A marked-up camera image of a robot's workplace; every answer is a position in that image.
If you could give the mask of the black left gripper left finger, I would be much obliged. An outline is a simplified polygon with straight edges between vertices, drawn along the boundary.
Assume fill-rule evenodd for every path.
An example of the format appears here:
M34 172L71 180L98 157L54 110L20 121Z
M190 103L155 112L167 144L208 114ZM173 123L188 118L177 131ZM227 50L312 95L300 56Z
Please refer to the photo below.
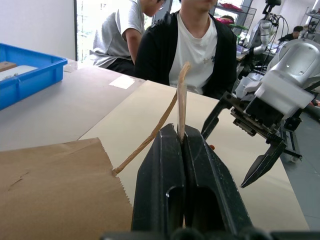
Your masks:
M183 224L185 173L172 123L160 129L136 179L133 231L174 231Z

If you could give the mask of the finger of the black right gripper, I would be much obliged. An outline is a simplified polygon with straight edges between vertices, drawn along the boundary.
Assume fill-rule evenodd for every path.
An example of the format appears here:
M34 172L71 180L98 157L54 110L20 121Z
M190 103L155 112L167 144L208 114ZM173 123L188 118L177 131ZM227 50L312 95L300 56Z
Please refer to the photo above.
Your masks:
M233 105L231 103L231 94L224 94L221 99L218 101L216 106L213 108L211 113L208 115L204 121L201 134L205 140L210 136L211 132L214 130L216 125L219 122L219 115L224 109L230 110Z
M286 147L287 145L283 140L271 142L266 153L259 155L251 165L240 187L245 188L266 174L274 166Z

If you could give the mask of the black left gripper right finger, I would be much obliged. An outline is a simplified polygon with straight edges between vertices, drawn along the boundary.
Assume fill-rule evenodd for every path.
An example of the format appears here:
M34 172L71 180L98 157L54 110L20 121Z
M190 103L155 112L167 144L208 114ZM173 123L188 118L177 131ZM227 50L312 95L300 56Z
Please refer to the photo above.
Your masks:
M185 223L196 230L244 230L253 226L235 181L201 133L185 127Z

